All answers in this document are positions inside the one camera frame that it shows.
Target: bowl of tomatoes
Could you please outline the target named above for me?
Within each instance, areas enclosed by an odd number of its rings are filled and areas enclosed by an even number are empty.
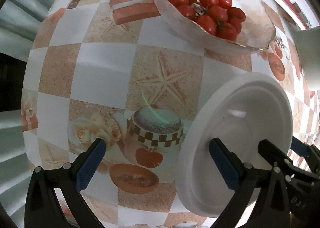
[[[267,50],[276,29],[260,0],[154,0],[184,39],[223,55]]]

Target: screw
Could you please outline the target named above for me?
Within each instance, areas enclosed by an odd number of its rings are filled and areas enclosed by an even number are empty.
[[[285,178],[285,180],[286,180],[287,182],[290,182],[290,181],[291,181],[291,177],[289,177],[288,175],[286,175],[284,178]]]
[[[280,170],[279,167],[274,167],[274,168],[273,168],[273,171],[276,172],[276,173],[280,173],[281,170]]]
[[[71,168],[71,163],[65,163],[65,164],[63,165],[63,168],[64,168],[64,169],[69,169],[69,168]]]
[[[249,163],[249,162],[244,162],[244,167],[247,168],[247,169],[250,169],[252,168],[252,165]]]
[[[41,167],[36,167],[36,168],[35,168],[35,172],[36,172],[36,173],[39,173],[40,171],[41,171]]]

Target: bunch of tomatoes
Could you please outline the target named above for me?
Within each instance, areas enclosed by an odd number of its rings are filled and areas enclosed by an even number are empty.
[[[188,19],[213,36],[235,41],[245,21],[244,12],[232,0],[168,0]]]

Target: brown tag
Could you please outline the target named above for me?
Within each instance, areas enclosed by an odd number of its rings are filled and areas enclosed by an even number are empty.
[[[74,9],[75,7],[78,6],[79,2],[80,2],[80,0],[72,0],[67,9],[68,10],[69,9]]]

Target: blue gripper pad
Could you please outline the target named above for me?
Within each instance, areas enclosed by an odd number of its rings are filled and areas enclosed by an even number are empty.
[[[240,186],[240,175],[214,139],[209,143],[209,153],[226,182],[227,187],[237,191]]]
[[[308,145],[305,143],[302,143],[300,140],[298,140],[296,137],[292,136],[292,142],[291,142],[291,149],[297,153],[300,157],[306,158],[309,156],[309,149]]]
[[[106,143],[100,139],[76,173],[75,186],[78,192],[88,187],[105,153]]]

